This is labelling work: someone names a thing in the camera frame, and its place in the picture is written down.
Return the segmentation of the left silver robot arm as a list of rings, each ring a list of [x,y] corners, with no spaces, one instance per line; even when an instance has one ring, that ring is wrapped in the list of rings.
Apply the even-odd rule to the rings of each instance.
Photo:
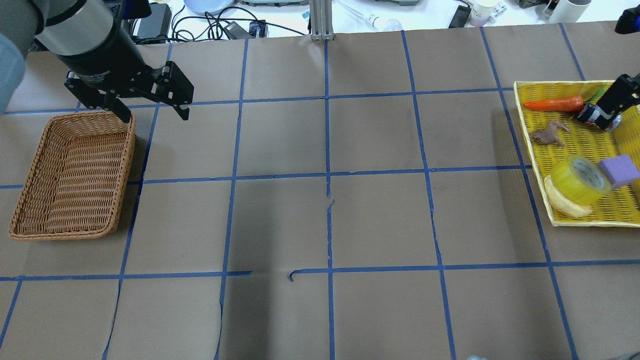
[[[103,0],[1,2],[1,111],[26,73],[38,41],[68,68],[64,86],[87,109],[102,109],[128,123],[122,102],[144,98],[169,105],[187,121],[195,88],[173,61],[152,68]]]

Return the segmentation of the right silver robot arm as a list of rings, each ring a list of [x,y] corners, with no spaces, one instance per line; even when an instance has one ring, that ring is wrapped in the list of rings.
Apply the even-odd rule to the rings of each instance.
[[[640,30],[640,7],[624,10],[615,26],[617,34],[627,35]],[[621,114],[639,104],[639,75],[620,75],[596,103],[599,116],[597,126],[602,130],[613,130]]]

